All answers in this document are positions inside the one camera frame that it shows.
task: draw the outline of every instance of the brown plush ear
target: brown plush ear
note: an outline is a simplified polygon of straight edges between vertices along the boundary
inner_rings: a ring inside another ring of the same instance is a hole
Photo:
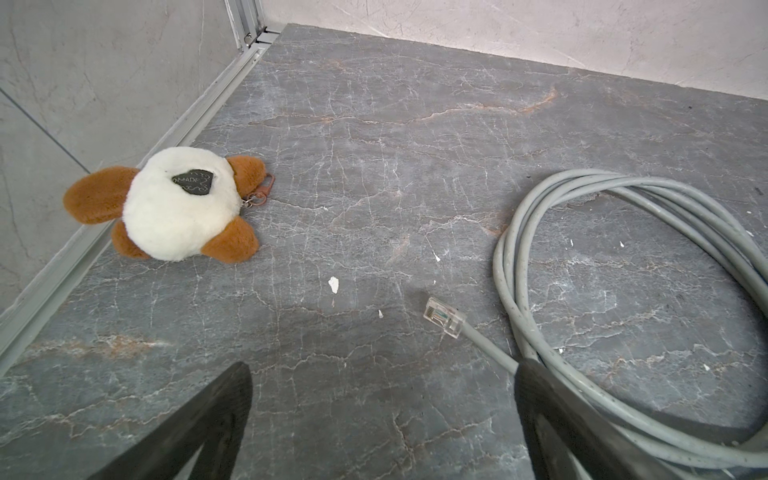
[[[118,220],[112,228],[112,245],[114,249],[122,256],[129,258],[150,258],[133,240],[128,238],[128,231],[125,230],[123,220]]]
[[[227,224],[223,232],[208,240],[200,253],[224,263],[237,263],[248,260],[258,249],[259,240],[253,228],[238,216]]]
[[[241,197],[256,190],[266,177],[266,167],[259,158],[237,155],[227,158],[227,161],[230,162],[232,170],[235,170],[235,184]]]
[[[109,167],[81,178],[64,194],[64,208],[87,225],[120,218],[137,173],[138,168]]]

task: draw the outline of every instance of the coiled gray cable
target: coiled gray cable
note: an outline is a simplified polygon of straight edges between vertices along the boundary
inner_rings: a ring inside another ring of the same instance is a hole
[[[569,388],[609,417],[632,425],[618,427],[651,455],[697,468],[768,468],[768,425],[738,448],[706,442],[673,429],[617,400],[576,370],[545,341],[528,305],[528,258],[536,227],[548,208],[585,194],[609,190],[651,212],[710,254],[752,296],[768,316],[768,260],[752,237],[725,208],[703,192],[658,177],[629,177],[604,170],[567,170],[541,182],[520,203],[499,239],[493,277],[524,357],[540,359]],[[514,373],[517,363],[469,324],[462,332]],[[674,468],[684,478],[695,475]]]

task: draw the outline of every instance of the paper scrap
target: paper scrap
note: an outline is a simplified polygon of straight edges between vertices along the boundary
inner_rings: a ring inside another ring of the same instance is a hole
[[[331,291],[337,293],[339,291],[339,279],[332,276],[331,280],[328,280],[328,284],[331,286]]]

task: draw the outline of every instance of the white marble wall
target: white marble wall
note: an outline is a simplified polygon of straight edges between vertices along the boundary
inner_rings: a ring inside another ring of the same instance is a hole
[[[135,165],[235,58],[223,0],[4,0],[0,87],[90,170]],[[0,102],[0,310],[74,233],[84,171]]]
[[[768,98],[765,0],[261,0],[295,22]]]

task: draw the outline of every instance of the plush toy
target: plush toy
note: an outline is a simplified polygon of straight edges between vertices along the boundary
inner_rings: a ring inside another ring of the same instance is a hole
[[[264,162],[255,157],[174,147],[141,170],[109,167],[88,175],[67,190],[64,207],[81,223],[118,219],[112,243],[126,257],[178,261],[202,253],[236,263],[259,249],[240,207],[265,177]]]

